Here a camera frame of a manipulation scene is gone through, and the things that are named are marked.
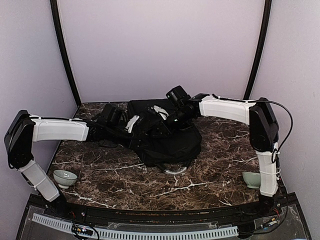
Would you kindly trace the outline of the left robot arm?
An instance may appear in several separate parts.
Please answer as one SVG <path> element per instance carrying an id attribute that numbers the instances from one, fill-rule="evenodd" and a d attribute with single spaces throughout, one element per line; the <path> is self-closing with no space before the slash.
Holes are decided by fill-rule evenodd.
<path id="1" fill-rule="evenodd" d="M 124 144 L 134 137 L 124 130 L 107 127 L 94 120 L 81 118 L 44 117 L 20 110 L 4 136 L 8 165 L 15 169 L 51 204 L 60 218 L 71 213 L 64 194 L 48 177 L 37 161 L 41 147 L 58 146 L 60 142 L 95 142 L 111 140 Z"/>

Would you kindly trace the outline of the black student bag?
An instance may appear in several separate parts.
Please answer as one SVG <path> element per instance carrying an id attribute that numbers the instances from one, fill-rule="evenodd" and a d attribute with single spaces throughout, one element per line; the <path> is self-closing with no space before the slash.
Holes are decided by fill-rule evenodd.
<path id="1" fill-rule="evenodd" d="M 202 136 L 191 119 L 179 122 L 168 99 L 131 100 L 126 110 L 107 103 L 93 121 L 102 136 L 134 151 L 147 167 L 183 174 L 201 152 Z"/>

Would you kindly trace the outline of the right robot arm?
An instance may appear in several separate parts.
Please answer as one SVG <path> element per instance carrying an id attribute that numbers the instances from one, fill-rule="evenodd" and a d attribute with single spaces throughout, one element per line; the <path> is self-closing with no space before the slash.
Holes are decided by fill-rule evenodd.
<path id="1" fill-rule="evenodd" d="M 249 142 L 255 150 L 260 173 L 260 194 L 273 197 L 280 179 L 279 124 L 270 101 L 264 97 L 257 100 L 229 99 L 214 94 L 199 93 L 182 99 L 182 105 L 173 113 L 162 107 L 152 107 L 163 118 L 164 125 L 176 128 L 179 124 L 196 117 L 217 117 L 246 124 L 249 127 Z"/>

